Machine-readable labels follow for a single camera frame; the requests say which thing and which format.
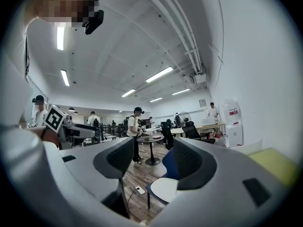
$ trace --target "electric fan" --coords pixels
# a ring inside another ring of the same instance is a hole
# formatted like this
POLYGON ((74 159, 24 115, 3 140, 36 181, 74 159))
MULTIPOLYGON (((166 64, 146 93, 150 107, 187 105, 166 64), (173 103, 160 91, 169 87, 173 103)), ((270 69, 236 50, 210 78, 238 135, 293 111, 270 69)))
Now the electric fan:
POLYGON ((186 112, 181 112, 179 114, 180 121, 181 121, 181 127, 185 127, 185 124, 189 121, 191 121, 191 117, 188 113, 186 112))

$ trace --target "fluorescent light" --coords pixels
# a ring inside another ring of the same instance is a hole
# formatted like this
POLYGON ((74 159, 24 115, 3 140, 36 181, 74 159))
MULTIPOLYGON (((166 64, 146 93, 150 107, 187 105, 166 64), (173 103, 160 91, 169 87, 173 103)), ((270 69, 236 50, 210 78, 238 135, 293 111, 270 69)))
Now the fluorescent light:
POLYGON ((166 73, 169 73, 170 71, 172 71, 173 68, 172 67, 168 67, 166 68, 165 70, 159 72, 158 74, 154 75, 153 77, 149 78, 146 80, 146 82, 151 82, 151 81, 154 81, 155 79, 165 75, 166 73))
POLYGON ((122 95, 122 97, 126 97, 126 96, 132 94, 132 93, 135 92, 135 91, 136 91, 135 89, 132 89, 132 90, 130 90, 129 92, 127 92, 127 93, 125 93, 124 95, 122 95))
POLYGON ((158 100, 161 100, 162 99, 162 97, 160 97, 160 98, 158 98, 158 99, 155 99, 155 100, 151 100, 150 102, 152 103, 152 102, 156 102, 156 101, 158 101, 158 100))
POLYGON ((62 77, 63 77, 63 80, 64 80, 65 85, 69 87, 70 84, 68 83, 66 70, 61 70, 61 74, 62 74, 62 77))
POLYGON ((179 91, 179 92, 177 92, 177 93, 173 93, 173 95, 176 95, 176 94, 179 94, 179 93, 184 93, 184 92, 187 92, 187 91, 189 91, 189 89, 185 89, 185 90, 183 90, 183 91, 179 91))
POLYGON ((63 51, 64 47, 64 27, 57 28, 57 48, 63 51))

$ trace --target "wooden floor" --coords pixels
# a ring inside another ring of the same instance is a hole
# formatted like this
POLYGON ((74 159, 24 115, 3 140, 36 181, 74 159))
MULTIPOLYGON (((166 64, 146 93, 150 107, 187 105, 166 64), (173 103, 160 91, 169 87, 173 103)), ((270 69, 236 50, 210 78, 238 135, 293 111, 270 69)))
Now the wooden floor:
MULTIPOLYGON (((136 185, 142 187, 146 191, 146 185, 156 181, 166 173, 166 168, 162 164, 162 159, 168 152, 163 144, 154 143, 152 148, 154 157, 161 160, 160 164, 156 166, 148 166, 145 164, 145 160, 151 157, 151 150, 149 145, 142 145, 139 143, 139 155, 144 158, 142 165, 137 165, 131 162, 127 170, 127 175, 130 180, 136 185)), ((124 191, 126 200, 129 199, 132 192, 135 190, 135 186, 128 180, 126 175, 123 177, 124 191)), ((158 213, 165 206, 159 201, 156 201, 151 196, 151 208, 147 207, 147 193, 141 196, 137 191, 134 192, 129 200, 128 208, 130 210, 131 219, 135 222, 141 222, 142 220, 147 220, 149 223, 153 218, 157 216, 158 213)))

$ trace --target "red label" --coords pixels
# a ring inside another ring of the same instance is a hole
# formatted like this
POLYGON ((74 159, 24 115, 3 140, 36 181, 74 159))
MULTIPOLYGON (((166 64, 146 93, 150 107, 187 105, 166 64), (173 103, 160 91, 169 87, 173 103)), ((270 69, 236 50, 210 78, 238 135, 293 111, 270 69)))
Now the red label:
POLYGON ((234 112, 230 112, 229 115, 234 115, 234 114, 237 114, 238 113, 238 110, 234 111, 234 112))

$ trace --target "power outlet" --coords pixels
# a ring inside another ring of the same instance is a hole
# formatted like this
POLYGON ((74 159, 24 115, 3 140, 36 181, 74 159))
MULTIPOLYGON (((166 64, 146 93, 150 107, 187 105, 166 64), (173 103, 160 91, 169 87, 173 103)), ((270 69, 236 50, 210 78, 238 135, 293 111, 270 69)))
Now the power outlet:
POLYGON ((139 193, 140 195, 144 195, 144 194, 145 194, 145 191, 143 190, 142 187, 137 186, 136 189, 137 189, 137 191, 138 191, 138 193, 139 193))

